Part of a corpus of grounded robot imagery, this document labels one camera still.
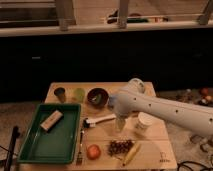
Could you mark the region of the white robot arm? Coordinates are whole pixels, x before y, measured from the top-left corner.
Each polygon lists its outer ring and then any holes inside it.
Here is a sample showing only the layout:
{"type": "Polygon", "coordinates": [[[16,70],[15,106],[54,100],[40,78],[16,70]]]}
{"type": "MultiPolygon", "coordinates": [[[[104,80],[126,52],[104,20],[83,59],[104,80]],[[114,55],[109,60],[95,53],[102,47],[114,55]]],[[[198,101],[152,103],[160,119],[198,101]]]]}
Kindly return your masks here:
{"type": "Polygon", "coordinates": [[[145,84],[131,79],[114,94],[113,111],[125,121],[132,112],[144,112],[188,129],[199,136],[213,136],[213,108],[148,96],[145,84]]]}

